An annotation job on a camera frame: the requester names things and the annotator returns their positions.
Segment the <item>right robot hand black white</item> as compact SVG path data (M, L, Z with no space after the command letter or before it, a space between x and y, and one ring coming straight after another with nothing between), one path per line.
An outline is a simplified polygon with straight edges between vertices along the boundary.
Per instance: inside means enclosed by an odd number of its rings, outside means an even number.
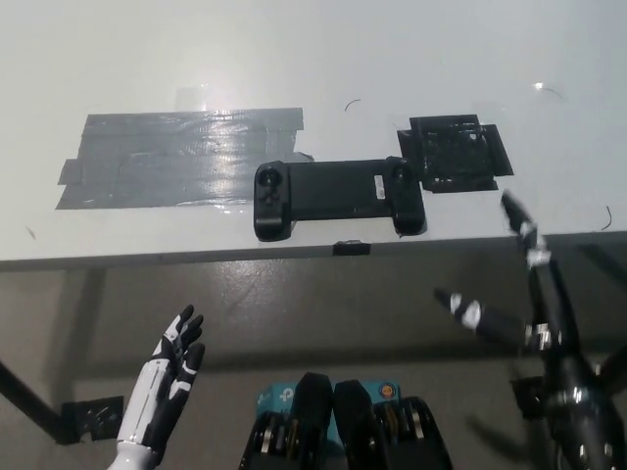
M533 319L524 321L460 293L436 289L434 297L453 319L475 335L536 353L544 374L514 381L518 406L527 419L546 419L556 441L567 436L596 439L615 416L601 375L584 357L566 286L538 225L509 192L501 206L525 259Z

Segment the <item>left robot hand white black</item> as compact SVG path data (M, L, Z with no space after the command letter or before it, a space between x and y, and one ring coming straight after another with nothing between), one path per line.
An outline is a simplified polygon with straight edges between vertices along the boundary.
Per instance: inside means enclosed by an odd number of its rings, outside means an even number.
M165 452L205 354L199 342L204 317L188 305L158 340L131 393L117 438L119 448Z

